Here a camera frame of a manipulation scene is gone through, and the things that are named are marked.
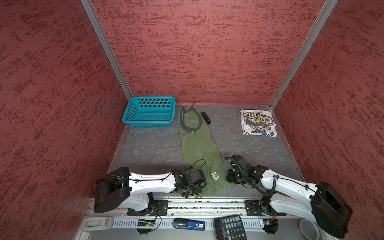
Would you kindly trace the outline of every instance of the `gray marbled floor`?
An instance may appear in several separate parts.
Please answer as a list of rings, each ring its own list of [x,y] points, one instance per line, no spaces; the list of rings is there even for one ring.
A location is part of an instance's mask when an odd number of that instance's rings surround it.
[[[209,125],[222,157],[242,155],[252,165],[263,165],[273,171],[299,179],[297,165],[290,159],[280,136],[263,137],[243,135],[240,125],[241,109],[267,110],[256,106],[198,106],[211,120]],[[177,114],[168,128],[134,128],[117,162],[116,168],[128,166],[131,172],[140,174],[161,174],[172,169],[184,170]],[[223,161],[225,171],[229,162]],[[178,196],[178,193],[167,195]],[[228,184],[212,196],[216,197],[260,197],[255,189],[242,185]]]

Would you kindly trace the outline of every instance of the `basket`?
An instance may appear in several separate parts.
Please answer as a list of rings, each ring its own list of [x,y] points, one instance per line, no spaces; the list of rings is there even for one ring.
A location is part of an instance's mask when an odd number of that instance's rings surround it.
[[[132,127],[170,127],[175,106],[174,97],[133,97],[122,121]]]

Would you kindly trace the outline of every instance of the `calculator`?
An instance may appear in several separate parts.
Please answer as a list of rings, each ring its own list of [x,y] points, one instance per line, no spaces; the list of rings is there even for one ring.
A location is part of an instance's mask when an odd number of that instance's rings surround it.
[[[217,240],[247,240],[240,215],[214,219]]]

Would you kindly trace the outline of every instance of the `metal corner post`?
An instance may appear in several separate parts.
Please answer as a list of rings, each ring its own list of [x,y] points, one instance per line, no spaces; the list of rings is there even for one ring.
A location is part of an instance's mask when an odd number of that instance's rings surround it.
[[[85,12],[88,15],[89,20],[91,21],[93,29],[95,30],[96,35],[100,40],[100,43],[101,43],[101,45],[105,51],[105,54],[107,55],[109,62],[112,65],[112,68],[116,74],[116,77],[118,78],[118,80],[120,82],[120,85],[121,85],[127,99],[130,100],[132,97],[132,93],[131,93],[129,86],[127,84],[127,81],[125,80],[125,77],[121,71],[119,63],[118,63],[118,61],[117,61],[117,59],[113,53],[113,50],[109,44],[107,36],[104,33],[104,30],[101,26],[99,18],[97,17],[95,9],[93,8],[91,0],[81,0],[81,3],[85,9]]]
[[[293,63],[291,67],[289,68],[286,76],[283,79],[283,82],[281,83],[279,89],[275,93],[275,96],[273,97],[271,103],[270,103],[270,109],[274,109],[277,102],[283,95],[285,89],[287,88],[288,84],[290,83],[293,75],[295,74],[296,70],[299,68],[301,62],[303,61],[305,55],[311,48],[313,42],[315,41],[317,35],[319,34],[320,30],[324,26],[326,20],[328,19],[329,15],[331,14],[333,8],[335,7],[338,0],[326,0],[323,7],[321,8],[319,15],[317,16],[315,22],[312,25],[312,28],[310,29],[307,37],[305,38],[303,45],[301,46],[299,52],[297,53],[295,59],[293,60]]]

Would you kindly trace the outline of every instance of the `red textured wall panel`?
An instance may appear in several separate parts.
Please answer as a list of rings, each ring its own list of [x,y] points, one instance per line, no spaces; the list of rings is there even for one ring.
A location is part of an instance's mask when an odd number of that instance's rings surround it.
[[[0,239],[72,240],[127,99],[79,0],[0,3]]]
[[[305,179],[353,208],[346,239],[384,239],[383,13],[339,0],[275,108]]]
[[[134,96],[272,100],[324,0],[94,0]]]

